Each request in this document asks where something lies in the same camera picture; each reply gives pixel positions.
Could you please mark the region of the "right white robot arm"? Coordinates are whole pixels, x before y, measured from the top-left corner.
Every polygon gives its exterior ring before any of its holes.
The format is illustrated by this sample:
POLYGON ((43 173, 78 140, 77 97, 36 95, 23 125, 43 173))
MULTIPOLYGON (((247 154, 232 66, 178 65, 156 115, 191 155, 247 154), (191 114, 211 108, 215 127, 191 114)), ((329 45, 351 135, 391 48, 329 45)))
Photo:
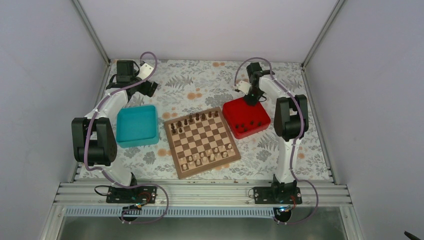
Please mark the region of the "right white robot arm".
POLYGON ((273 128, 279 137, 279 154, 276 172, 269 189, 258 193, 263 203, 294 203, 299 196, 297 177, 294 174, 299 144, 309 127, 308 100, 305 95, 294 95, 258 62, 247 68, 249 87, 244 101, 249 106, 259 103, 261 97, 275 101, 273 128))

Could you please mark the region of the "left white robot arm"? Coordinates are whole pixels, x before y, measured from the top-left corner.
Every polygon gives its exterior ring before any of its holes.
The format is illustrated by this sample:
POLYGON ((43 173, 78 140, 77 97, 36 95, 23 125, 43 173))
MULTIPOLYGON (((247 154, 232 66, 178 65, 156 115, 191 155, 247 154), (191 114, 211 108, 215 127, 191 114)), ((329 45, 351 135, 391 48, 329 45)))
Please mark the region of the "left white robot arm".
POLYGON ((109 79, 100 102, 84 117, 71 122, 73 154, 89 172, 103 174, 113 185, 121 187, 119 196, 131 203, 139 197, 134 174, 117 160, 118 145, 112 122, 135 93, 152 97, 158 87, 150 81, 157 64, 134 60, 116 62, 116 73, 109 79))

